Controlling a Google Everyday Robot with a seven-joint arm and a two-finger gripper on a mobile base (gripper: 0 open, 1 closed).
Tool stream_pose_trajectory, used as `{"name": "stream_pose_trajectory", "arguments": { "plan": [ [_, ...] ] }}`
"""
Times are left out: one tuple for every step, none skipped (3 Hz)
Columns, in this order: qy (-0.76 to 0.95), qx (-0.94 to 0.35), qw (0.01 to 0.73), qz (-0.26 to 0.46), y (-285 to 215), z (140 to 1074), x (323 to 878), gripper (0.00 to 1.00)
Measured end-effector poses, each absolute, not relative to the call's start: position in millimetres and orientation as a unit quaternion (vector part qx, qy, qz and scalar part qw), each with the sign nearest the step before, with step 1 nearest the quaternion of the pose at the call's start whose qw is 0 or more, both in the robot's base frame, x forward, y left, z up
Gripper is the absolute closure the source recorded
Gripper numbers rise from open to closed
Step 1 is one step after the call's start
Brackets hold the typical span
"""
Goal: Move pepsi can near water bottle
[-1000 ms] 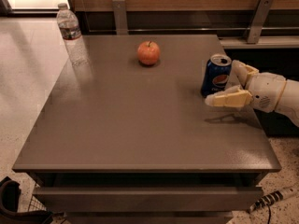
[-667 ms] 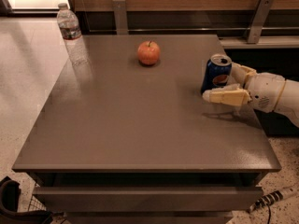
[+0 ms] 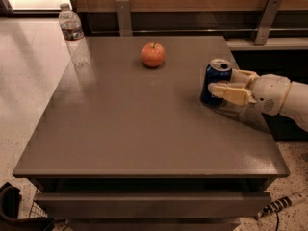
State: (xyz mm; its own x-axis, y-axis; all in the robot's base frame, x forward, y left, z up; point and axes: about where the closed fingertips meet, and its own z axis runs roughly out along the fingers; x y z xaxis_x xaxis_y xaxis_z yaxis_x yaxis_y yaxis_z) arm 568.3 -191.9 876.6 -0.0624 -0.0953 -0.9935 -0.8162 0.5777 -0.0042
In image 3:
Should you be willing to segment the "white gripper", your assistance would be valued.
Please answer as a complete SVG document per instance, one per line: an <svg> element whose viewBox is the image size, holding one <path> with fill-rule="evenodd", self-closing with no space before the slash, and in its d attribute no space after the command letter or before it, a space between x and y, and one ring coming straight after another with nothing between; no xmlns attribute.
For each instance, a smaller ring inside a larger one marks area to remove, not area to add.
<svg viewBox="0 0 308 231"><path fill-rule="evenodd" d="M238 106L249 104L258 112L270 116L280 112L291 87L287 77L273 74L259 76L249 70L233 69L230 81L232 83L210 83L208 90L215 97Z"/></svg>

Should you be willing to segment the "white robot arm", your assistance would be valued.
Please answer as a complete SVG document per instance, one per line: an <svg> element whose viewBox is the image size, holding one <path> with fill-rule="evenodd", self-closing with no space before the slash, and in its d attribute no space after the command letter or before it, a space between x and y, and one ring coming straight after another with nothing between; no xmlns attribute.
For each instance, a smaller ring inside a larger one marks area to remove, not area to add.
<svg viewBox="0 0 308 231"><path fill-rule="evenodd" d="M289 78L254 71L232 70L228 83L216 82L209 92L240 107L251 107L270 116L281 115L308 131L308 85Z"/></svg>

